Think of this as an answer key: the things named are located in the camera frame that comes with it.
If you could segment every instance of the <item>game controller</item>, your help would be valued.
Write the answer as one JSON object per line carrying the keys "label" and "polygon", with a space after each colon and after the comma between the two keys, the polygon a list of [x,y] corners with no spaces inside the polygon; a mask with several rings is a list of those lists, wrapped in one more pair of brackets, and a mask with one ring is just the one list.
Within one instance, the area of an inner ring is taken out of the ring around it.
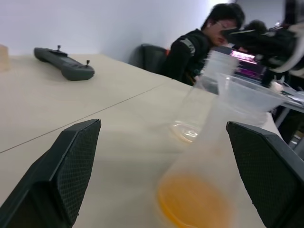
{"label": "game controller", "polygon": [[57,50],[48,48],[34,48],[34,55],[42,62],[52,64],[61,70],[62,75],[70,81],[88,80],[94,76],[94,69],[89,66],[90,60],[86,65],[70,58],[67,53],[60,51],[60,45]]}

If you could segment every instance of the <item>juice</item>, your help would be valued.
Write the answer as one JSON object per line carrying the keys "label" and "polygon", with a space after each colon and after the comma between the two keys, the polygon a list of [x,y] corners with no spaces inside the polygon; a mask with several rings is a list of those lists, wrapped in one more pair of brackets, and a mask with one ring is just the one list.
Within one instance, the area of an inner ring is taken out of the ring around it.
{"label": "juice", "polygon": [[177,228],[231,228],[233,210],[210,183],[190,174],[167,176],[157,189],[165,217]]}

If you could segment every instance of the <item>white table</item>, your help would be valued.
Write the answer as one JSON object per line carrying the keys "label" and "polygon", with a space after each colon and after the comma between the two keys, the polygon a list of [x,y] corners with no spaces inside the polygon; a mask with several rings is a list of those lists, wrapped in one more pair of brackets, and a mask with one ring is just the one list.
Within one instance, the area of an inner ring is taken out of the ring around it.
{"label": "white table", "polygon": [[10,58],[12,69],[0,73],[0,152],[171,80],[103,55],[72,57],[81,63],[90,59],[95,76],[67,81],[33,56]]}
{"label": "white table", "polygon": [[[100,118],[102,128],[75,228],[160,227],[153,204],[155,187],[188,147],[168,126],[189,90],[189,86],[172,80],[81,120]],[[271,116],[268,118],[264,128],[278,134]],[[66,127],[0,154],[0,204]],[[239,200],[252,211],[246,214],[246,228],[265,228],[246,191]]]}

